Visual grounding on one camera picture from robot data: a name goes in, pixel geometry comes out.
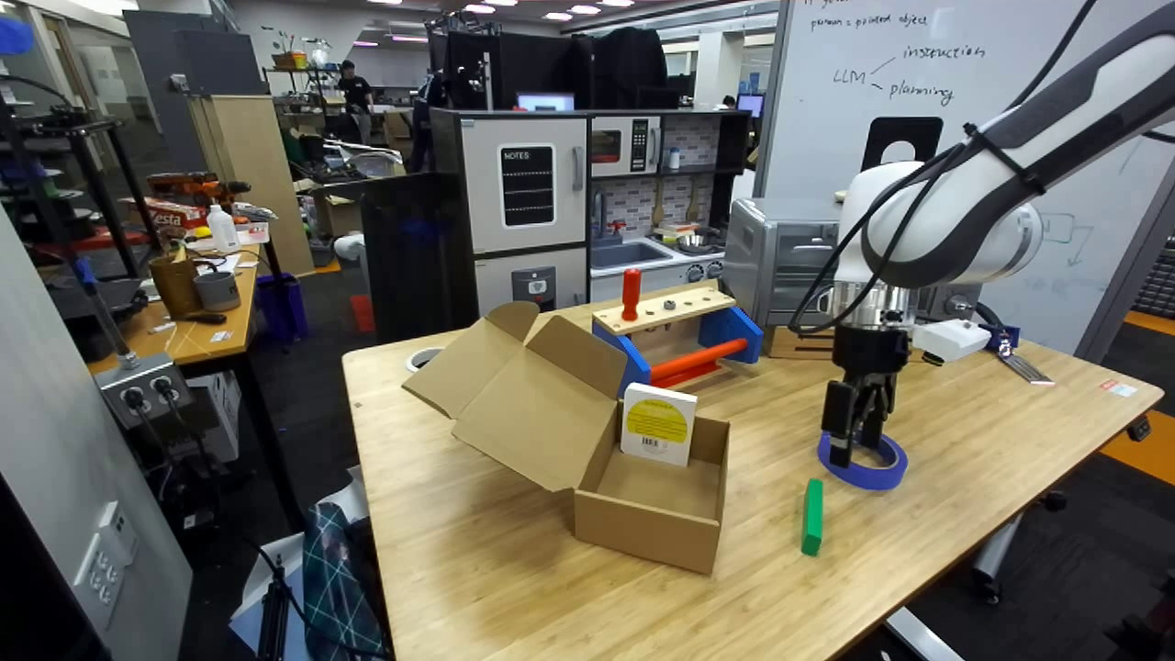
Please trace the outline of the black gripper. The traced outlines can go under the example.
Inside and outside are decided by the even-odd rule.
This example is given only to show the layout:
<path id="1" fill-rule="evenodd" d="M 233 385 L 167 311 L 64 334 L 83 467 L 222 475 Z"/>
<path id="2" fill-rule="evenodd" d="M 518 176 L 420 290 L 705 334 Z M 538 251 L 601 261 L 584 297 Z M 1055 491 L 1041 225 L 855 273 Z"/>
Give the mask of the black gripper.
<path id="1" fill-rule="evenodd" d="M 831 461 L 851 461 L 851 421 L 863 421 L 861 445 L 882 448 L 885 417 L 895 404 L 895 374 L 911 356 L 911 337 L 904 332 L 834 332 L 834 365 L 840 379 L 825 385 L 823 433 L 831 445 Z"/>

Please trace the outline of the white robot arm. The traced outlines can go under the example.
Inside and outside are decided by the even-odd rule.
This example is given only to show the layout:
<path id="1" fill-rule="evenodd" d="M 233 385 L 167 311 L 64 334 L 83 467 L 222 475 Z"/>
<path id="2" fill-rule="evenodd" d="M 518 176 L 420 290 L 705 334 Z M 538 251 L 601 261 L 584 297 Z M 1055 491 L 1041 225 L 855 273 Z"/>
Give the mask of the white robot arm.
<path id="1" fill-rule="evenodd" d="M 933 154 L 863 169 L 840 206 L 831 327 L 840 379 L 825 385 L 820 460 L 855 471 L 879 450 L 890 475 L 906 450 L 885 433 L 911 351 L 964 361 L 1000 332 L 921 319 L 913 290 L 982 286 L 1022 273 L 1043 236 L 1037 198 L 1143 136 L 1175 105 L 1175 2 L 1136 18 L 1064 75 Z"/>

